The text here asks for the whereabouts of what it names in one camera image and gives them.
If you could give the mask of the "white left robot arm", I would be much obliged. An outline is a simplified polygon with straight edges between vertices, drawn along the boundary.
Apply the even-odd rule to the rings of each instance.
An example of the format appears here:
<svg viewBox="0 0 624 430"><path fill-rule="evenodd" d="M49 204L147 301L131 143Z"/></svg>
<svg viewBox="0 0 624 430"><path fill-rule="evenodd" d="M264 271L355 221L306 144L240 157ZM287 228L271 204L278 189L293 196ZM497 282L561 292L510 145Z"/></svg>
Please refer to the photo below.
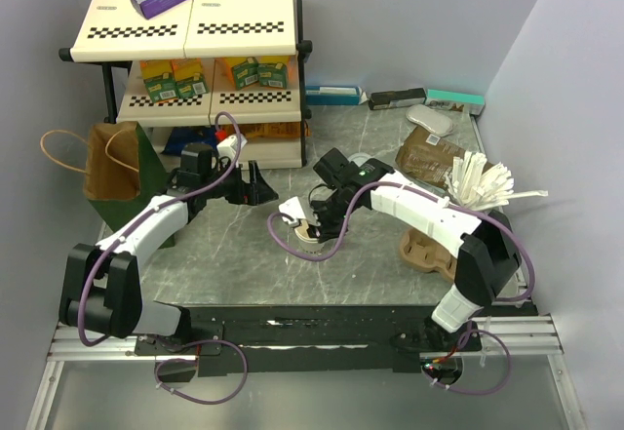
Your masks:
<svg viewBox="0 0 624 430"><path fill-rule="evenodd" d="M104 338L158 335L173 354L186 351L193 331L188 309L146 301L140 270L178 230L189 224L211 199L232 205L259 206L277 200L255 161L244 173L233 156L204 143L181 152L166 189L120 230L95 245L76 245L69 253L59 303L59 321Z"/></svg>

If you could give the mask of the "white paper coffee cup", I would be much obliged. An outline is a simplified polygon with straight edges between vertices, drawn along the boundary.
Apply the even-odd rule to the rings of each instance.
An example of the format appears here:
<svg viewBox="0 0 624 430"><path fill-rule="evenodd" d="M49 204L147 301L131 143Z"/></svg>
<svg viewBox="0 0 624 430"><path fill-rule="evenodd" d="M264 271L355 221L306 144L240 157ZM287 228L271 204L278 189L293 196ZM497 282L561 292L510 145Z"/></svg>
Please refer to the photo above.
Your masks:
<svg viewBox="0 0 624 430"><path fill-rule="evenodd" d="M298 253L300 258L310 261L323 261L330 258L329 240L321 233L318 226L304 220L294 229L294 234L301 248Z"/></svg>

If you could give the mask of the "brown green paper bag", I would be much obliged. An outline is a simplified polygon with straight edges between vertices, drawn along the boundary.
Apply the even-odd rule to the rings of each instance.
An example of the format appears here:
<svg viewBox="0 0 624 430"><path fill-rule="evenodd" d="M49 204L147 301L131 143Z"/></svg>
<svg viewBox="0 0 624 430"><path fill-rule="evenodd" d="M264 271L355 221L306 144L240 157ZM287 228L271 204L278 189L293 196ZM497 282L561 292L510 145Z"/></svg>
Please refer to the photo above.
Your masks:
<svg viewBox="0 0 624 430"><path fill-rule="evenodd" d="M40 148L61 167L84 176L83 193L109 229L116 232L144 210L152 197L165 188L169 173L154 150L145 130L137 122L98 123L86 138L86 163L76 167L54 157L46 148L44 133Z"/></svg>

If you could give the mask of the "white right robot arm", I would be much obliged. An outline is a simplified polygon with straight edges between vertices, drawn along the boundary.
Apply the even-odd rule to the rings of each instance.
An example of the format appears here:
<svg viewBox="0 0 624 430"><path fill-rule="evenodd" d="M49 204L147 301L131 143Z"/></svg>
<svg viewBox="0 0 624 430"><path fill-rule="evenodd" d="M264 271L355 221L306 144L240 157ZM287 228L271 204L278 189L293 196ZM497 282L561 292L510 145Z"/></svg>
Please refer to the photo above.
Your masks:
<svg viewBox="0 0 624 430"><path fill-rule="evenodd" d="M391 215L441 245L456 260L449 291L426 326L427 342L448 350L475 313L495 302L524 256L502 213L465 210L411 182L375 159L353 161L332 149L313 167L331 191L313 200L305 217L308 239L341 242L355 210Z"/></svg>

